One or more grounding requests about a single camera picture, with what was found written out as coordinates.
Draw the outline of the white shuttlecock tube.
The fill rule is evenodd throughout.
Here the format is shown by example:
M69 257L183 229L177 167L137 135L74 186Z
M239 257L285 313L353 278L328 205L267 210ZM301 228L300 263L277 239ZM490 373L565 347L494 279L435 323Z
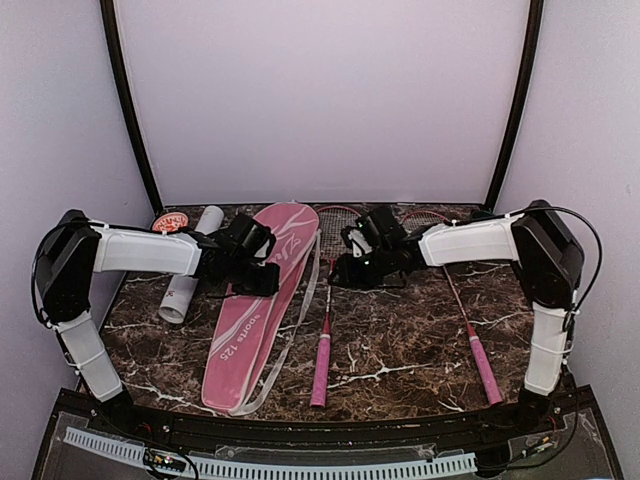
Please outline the white shuttlecock tube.
M195 230L205 235L216 231L224 219L224 212L217 206L207 206L200 216ZM198 280L192 277L174 276L158 308L158 316L171 324L182 324L196 290Z

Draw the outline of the pink racket cover bag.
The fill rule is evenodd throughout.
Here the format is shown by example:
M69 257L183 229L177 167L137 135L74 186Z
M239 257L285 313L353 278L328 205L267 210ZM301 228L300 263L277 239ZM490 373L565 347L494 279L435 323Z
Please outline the pink racket cover bag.
M277 330L303 276L319 227L309 205L272 204L255 215L276 237L268 260L280 267L279 291L268 298L238 296L223 301L202 381L201 401L235 414L262 376Z

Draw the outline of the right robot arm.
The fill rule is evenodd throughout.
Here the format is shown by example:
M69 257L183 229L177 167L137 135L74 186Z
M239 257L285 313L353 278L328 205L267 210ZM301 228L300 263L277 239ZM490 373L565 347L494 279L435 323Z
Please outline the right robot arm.
M530 434L549 416L580 307L584 250L559 214L537 200L513 213L407 231L393 210L382 205L340 228L347 251L335 261L329 282L370 290L395 273L406 276L463 262L509 262L534 314L530 358L510 424Z

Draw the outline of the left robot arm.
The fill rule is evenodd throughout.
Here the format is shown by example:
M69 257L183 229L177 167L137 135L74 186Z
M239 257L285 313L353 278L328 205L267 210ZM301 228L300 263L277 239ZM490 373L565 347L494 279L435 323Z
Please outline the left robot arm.
M229 284L231 296L270 297L280 268L269 256L273 231L246 215L205 234L189 227L157 232L109 225L67 211L39 243L31 269L31 300L38 322L55 332L67 363L104 404L101 417L120 436L141 427L140 412L118 375L92 319L94 274L158 272Z

